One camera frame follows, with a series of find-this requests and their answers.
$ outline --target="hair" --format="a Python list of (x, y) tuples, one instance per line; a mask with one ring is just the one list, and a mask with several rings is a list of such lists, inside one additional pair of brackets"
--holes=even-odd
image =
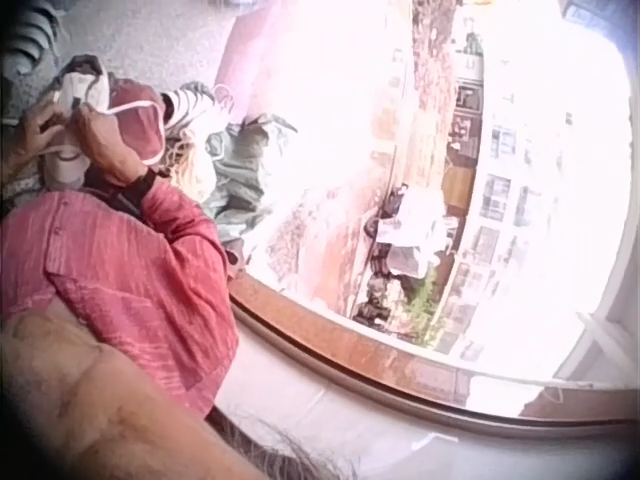
[(271, 480), (356, 480), (353, 467), (343, 472), (335, 462), (314, 458), (288, 435), (277, 431), (278, 437), (289, 450), (285, 455), (279, 450), (267, 448), (237, 427), (217, 407), (207, 417), (207, 423), (227, 445)]

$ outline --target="pink shirt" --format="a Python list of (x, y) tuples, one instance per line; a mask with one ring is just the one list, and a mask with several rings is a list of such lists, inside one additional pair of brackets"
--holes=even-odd
[(102, 342), (206, 415), (238, 345), (225, 252), (197, 204), (156, 179), (153, 229), (80, 192), (52, 192), (2, 222), (2, 317), (57, 295)]

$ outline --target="shirt sleeve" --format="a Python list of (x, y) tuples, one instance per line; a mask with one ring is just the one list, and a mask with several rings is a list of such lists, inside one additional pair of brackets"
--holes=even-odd
[[(200, 206), (166, 180), (156, 178), (142, 200), (142, 214), (150, 226), (167, 240), (173, 258), (165, 280), (173, 284), (173, 295), (181, 297), (189, 310), (190, 327), (176, 331), (183, 354), (204, 375), (187, 387), (184, 401), (196, 410), (208, 411), (216, 388), (222, 383), (235, 355), (238, 337), (227, 287), (227, 257), (214, 222)], [(217, 363), (211, 370), (211, 352)]]
[[(182, 267), (198, 276), (200, 272), (209, 276), (219, 272), (226, 281), (227, 257), (216, 226), (196, 202), (166, 180), (156, 178), (141, 207), (144, 219), (164, 235)], [(191, 262), (198, 268), (192, 268)]]

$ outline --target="sidewalk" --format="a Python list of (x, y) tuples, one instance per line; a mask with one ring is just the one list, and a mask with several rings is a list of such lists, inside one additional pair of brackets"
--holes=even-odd
[[(299, 181), (308, 192), (248, 272), (261, 279), (270, 270), (272, 286), (344, 315), (368, 257), (362, 223), (379, 206), (393, 167), (397, 107), (389, 84), (398, 24), (388, 21), (384, 0), (298, 0), (284, 8), (277, 51), (256, 91), (264, 108), (300, 129), (297, 154), (309, 177)], [(410, 24), (410, 60), (409, 33)], [(372, 154), (374, 145), (384, 148)]]
[[(426, 32), (431, 34), (432, 27), (438, 31), (435, 39), (427, 42), (427, 45), (433, 43), (434, 48), (427, 48), (426, 53), (416, 61), (420, 68), (415, 74), (418, 78), (414, 77), (413, 64), (409, 69), (411, 75), (405, 77), (393, 170), (384, 198), (391, 187), (403, 182), (414, 186), (437, 187), (442, 182), (447, 135), (455, 107), (455, 79), (451, 52), (448, 49), (453, 2), (454, 0), (441, 0), (431, 6), (431, 18)], [(411, 25), (411, 13), (408, 16)], [(420, 93), (414, 87), (416, 83), (420, 86)], [(363, 242), (371, 243), (364, 235)], [(349, 316), (355, 313), (355, 305), (367, 300), (367, 281), (372, 274), (369, 267), (370, 253), (369, 251), (365, 268), (357, 277)]]

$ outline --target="watch strap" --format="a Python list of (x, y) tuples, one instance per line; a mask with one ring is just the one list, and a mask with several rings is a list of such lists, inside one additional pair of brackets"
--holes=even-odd
[(121, 195), (130, 203), (140, 206), (142, 199), (149, 193), (158, 174), (151, 168), (140, 178), (124, 187)]

